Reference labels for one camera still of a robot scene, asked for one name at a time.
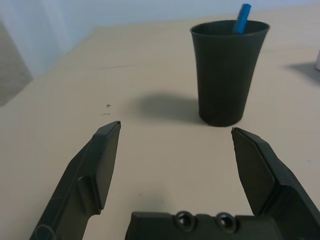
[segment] white wall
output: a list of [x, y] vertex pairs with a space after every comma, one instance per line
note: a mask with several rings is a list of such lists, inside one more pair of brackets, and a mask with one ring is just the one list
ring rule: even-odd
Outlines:
[[262, 10], [315, 3], [318, 0], [96, 0], [98, 25], [165, 21], [237, 13], [243, 3]]
[[34, 77], [93, 31], [90, 8], [89, 0], [0, 0], [1, 21]]
[[[252, 10], [319, 0], [249, 0]], [[95, 26], [236, 13], [244, 0], [0, 0], [0, 16], [31, 74], [38, 77]]]

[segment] screw hole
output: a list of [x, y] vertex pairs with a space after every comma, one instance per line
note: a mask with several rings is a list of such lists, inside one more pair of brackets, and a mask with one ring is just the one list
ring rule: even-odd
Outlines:
[[178, 220], [179, 220], [179, 223], [184, 227], [188, 227], [191, 223], [191, 220], [190, 220], [189, 216], [187, 216], [187, 215], [179, 216]]
[[175, 226], [184, 232], [192, 231], [196, 224], [195, 217], [187, 211], [178, 212], [175, 216], [173, 216], [173, 221]]
[[226, 229], [232, 228], [233, 221], [228, 216], [223, 216], [220, 222]]
[[219, 213], [215, 218], [215, 222], [218, 225], [218, 227], [227, 234], [233, 234], [235, 231], [237, 231], [237, 221], [229, 213]]

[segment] black cup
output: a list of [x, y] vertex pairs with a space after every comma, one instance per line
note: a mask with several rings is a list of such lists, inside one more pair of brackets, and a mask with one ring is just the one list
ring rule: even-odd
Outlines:
[[248, 21], [233, 34], [235, 20], [190, 29], [193, 39], [199, 115], [209, 125], [227, 127], [241, 120], [257, 58], [270, 26]]

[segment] beige table surface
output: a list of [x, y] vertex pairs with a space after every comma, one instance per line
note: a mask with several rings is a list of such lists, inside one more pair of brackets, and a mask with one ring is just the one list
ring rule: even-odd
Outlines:
[[[271, 25], [243, 119], [296, 174], [320, 208], [320, 5], [252, 13]], [[0, 239], [28, 239], [72, 157], [120, 120], [101, 215], [85, 240], [123, 240], [132, 211], [251, 214], [231, 127], [197, 114], [189, 28], [223, 15], [100, 28], [0, 108]]]

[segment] blue marker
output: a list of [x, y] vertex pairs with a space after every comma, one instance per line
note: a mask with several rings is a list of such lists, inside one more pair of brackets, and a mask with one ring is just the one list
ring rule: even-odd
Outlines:
[[250, 4], [242, 4], [242, 7], [238, 14], [238, 18], [233, 27], [234, 34], [243, 34], [245, 32], [250, 9], [251, 9]]

